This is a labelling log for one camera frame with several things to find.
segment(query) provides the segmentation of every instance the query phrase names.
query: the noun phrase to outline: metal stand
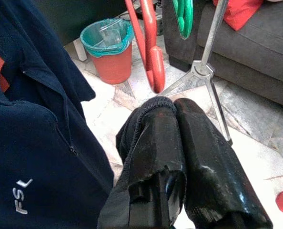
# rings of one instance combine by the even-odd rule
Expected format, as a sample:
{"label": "metal stand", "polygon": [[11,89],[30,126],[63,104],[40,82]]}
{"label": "metal stand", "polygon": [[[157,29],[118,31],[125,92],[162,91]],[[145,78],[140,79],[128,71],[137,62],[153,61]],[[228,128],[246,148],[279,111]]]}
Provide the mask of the metal stand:
{"label": "metal stand", "polygon": [[185,82],[189,77],[192,75],[203,79],[205,81],[208,93],[210,95],[212,105],[214,107],[215,113],[217,115],[221,133],[225,137],[226,141],[228,141],[230,144],[232,144],[232,140],[228,131],[228,127],[225,121],[225,117],[222,111],[222,107],[220,104],[220,100],[217,94],[217,91],[215,89],[214,83],[212,81],[213,75],[214,75],[214,69],[210,66],[208,63],[209,57],[212,53],[212,45],[214,38],[216,36],[216,33],[218,31],[218,28],[222,22],[226,7],[227,7],[228,0],[219,0],[216,11],[214,13],[212,25],[207,37],[206,45],[204,48],[204,53],[202,56],[202,59],[200,61],[193,61],[192,67],[189,72],[187,72],[181,79],[176,81],[174,84],[172,84],[170,87],[165,89],[163,92],[161,92],[159,95],[166,96],[168,93],[170,93],[173,89],[181,85],[183,82]]}

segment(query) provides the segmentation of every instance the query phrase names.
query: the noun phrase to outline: teal trash bag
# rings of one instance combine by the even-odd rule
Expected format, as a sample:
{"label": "teal trash bag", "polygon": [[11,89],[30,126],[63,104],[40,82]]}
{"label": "teal trash bag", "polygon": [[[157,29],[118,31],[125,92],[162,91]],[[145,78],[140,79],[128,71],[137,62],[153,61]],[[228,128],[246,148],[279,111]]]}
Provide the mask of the teal trash bag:
{"label": "teal trash bag", "polygon": [[94,57],[117,55],[131,44],[134,38],[129,21],[105,19],[87,26],[80,34],[85,49]]}

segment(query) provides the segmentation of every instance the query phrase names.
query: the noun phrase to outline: gray sofa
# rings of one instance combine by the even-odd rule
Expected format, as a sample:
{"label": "gray sofa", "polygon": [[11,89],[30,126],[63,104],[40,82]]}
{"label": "gray sofa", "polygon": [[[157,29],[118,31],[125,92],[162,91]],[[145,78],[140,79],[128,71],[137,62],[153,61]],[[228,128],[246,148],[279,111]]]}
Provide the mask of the gray sofa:
{"label": "gray sofa", "polygon": [[[170,64],[189,70],[202,56],[215,7],[212,1],[194,0],[193,30],[182,40],[177,31],[172,0],[163,1],[163,29]],[[239,30],[224,21],[211,55],[215,75],[283,105],[283,1],[264,1]]]}

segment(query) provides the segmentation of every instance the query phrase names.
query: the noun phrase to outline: navy blue jacket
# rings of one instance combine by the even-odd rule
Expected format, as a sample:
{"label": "navy blue jacket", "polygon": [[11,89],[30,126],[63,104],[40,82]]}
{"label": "navy blue jacket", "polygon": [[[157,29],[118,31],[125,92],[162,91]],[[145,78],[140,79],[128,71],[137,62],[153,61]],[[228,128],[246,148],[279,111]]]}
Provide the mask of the navy blue jacket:
{"label": "navy blue jacket", "polygon": [[0,0],[0,57],[0,229],[96,228],[113,172],[83,115],[94,91],[29,0]]}

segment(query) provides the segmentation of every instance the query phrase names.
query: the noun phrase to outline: trash bin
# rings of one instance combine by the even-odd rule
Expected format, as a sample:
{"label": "trash bin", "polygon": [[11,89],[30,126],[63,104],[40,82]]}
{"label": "trash bin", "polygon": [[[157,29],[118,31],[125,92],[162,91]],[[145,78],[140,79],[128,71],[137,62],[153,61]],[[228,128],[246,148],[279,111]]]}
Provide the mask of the trash bin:
{"label": "trash bin", "polygon": [[131,23],[123,19],[95,22],[80,34],[99,77],[110,84],[122,83],[130,77],[133,38]]}

